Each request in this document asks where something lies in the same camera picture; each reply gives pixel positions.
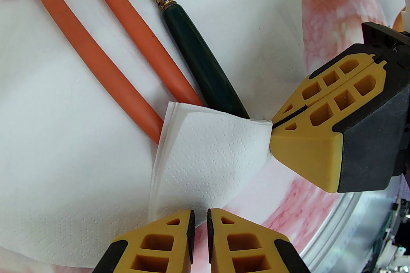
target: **spoon handle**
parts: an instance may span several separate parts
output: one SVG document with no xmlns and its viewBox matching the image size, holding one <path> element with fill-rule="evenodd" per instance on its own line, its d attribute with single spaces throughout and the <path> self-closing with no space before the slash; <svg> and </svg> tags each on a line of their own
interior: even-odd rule
<svg viewBox="0 0 410 273">
<path fill-rule="evenodd" d="M 73 48 L 97 80 L 128 114 L 158 144 L 163 121 L 95 42 L 64 0 L 41 0 Z"/>
<path fill-rule="evenodd" d="M 203 106 L 171 56 L 128 0 L 105 0 L 148 63 L 179 102 Z"/>
</svg>

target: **knife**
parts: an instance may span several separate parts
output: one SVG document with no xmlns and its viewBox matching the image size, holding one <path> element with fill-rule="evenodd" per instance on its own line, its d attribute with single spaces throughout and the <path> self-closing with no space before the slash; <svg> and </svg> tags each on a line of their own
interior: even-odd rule
<svg viewBox="0 0 410 273">
<path fill-rule="evenodd" d="M 208 106 L 249 118 L 226 74 L 185 10 L 175 0 L 155 1 Z"/>
</svg>

